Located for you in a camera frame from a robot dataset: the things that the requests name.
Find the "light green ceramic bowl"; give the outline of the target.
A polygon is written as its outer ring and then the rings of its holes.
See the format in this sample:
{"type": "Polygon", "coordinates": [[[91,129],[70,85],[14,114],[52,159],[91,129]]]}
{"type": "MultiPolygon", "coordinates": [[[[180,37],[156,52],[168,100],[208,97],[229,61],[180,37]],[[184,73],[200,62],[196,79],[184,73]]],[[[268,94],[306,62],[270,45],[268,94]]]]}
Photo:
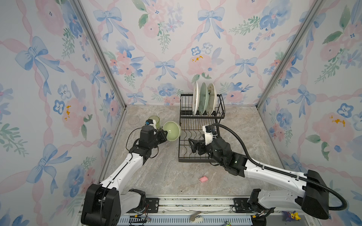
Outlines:
{"type": "Polygon", "coordinates": [[[163,130],[167,132],[168,141],[176,141],[181,135],[181,127],[174,121],[168,121],[164,124],[163,130]]]}

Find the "clear glass cup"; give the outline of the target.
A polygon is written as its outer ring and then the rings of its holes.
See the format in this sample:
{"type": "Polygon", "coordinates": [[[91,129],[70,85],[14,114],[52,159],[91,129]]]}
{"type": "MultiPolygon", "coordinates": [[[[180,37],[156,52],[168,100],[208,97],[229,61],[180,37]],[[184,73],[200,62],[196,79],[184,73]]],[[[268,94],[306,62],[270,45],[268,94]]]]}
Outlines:
{"type": "Polygon", "coordinates": [[[127,122],[131,126],[137,126],[140,123],[140,118],[139,118],[139,116],[134,115],[134,116],[129,117],[127,122]]]}

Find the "green glass cup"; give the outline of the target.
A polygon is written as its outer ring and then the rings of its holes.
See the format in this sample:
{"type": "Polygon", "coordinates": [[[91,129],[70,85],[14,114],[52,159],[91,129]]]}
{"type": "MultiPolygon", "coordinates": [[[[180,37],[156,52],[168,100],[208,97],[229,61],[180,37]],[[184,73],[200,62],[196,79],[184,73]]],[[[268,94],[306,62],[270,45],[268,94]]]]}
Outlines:
{"type": "Polygon", "coordinates": [[[150,116],[149,119],[153,119],[156,121],[156,129],[158,130],[160,128],[160,118],[156,115],[150,116]]]}

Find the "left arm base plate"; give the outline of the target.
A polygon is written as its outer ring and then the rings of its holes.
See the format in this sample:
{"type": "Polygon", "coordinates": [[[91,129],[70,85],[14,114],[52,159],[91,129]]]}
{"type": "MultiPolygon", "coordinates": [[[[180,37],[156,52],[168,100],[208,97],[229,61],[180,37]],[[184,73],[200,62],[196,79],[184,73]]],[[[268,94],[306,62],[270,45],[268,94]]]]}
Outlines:
{"type": "Polygon", "coordinates": [[[141,213],[158,213],[159,209],[159,198],[146,198],[140,203],[137,208],[131,209],[127,213],[130,214],[141,214],[141,213]]]}

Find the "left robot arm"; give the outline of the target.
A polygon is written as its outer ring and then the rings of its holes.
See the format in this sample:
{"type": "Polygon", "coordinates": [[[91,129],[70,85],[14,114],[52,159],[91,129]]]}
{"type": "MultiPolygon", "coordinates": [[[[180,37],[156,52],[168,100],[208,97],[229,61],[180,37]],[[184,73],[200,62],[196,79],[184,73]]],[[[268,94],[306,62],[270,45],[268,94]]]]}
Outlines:
{"type": "Polygon", "coordinates": [[[145,208],[145,192],[131,189],[121,194],[132,179],[151,157],[152,150],[167,141],[168,132],[145,125],[123,163],[104,181],[91,184],[86,191],[81,223],[87,226],[116,226],[120,217],[131,210],[145,208]]]}

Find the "white floral plate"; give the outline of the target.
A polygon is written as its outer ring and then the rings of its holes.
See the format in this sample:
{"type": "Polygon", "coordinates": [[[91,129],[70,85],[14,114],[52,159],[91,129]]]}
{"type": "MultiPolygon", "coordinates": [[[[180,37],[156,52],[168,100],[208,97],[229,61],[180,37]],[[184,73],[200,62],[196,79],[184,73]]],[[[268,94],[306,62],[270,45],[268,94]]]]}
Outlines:
{"type": "Polygon", "coordinates": [[[194,89],[193,89],[193,98],[192,98],[193,115],[197,114],[198,108],[199,108],[199,84],[198,84],[198,82],[195,82],[194,89]]]}

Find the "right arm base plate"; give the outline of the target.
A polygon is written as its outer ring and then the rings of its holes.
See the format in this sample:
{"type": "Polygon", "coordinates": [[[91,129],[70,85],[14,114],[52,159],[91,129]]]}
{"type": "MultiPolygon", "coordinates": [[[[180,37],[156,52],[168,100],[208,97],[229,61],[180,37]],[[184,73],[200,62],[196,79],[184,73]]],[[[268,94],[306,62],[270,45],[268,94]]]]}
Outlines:
{"type": "Polygon", "coordinates": [[[233,198],[232,211],[234,213],[255,213],[255,214],[267,214],[274,213],[274,209],[266,209],[257,202],[250,204],[249,198],[233,198]]]}

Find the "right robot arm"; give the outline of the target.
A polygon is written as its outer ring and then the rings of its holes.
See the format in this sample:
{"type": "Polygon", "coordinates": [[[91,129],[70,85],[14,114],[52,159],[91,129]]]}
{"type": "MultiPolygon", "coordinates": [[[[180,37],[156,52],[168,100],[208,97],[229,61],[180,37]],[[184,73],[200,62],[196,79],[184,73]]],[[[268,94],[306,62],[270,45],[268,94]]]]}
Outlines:
{"type": "Polygon", "coordinates": [[[253,163],[246,155],[232,151],[222,138],[213,141],[189,139],[192,151],[205,153],[228,173],[243,178],[258,179],[281,188],[280,191],[254,189],[248,200],[255,212],[273,208],[291,208],[318,219],[329,218],[329,194],[316,171],[292,172],[262,163],[253,163]]]}

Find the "pale green plate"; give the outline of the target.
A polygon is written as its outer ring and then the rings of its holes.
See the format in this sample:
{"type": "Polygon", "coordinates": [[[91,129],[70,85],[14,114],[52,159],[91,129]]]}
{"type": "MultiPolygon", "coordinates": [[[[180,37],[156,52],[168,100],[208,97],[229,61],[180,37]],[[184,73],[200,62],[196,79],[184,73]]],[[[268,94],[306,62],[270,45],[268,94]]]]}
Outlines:
{"type": "Polygon", "coordinates": [[[199,114],[203,115],[206,111],[208,105],[208,89],[206,83],[202,83],[201,88],[199,90],[199,114]]]}

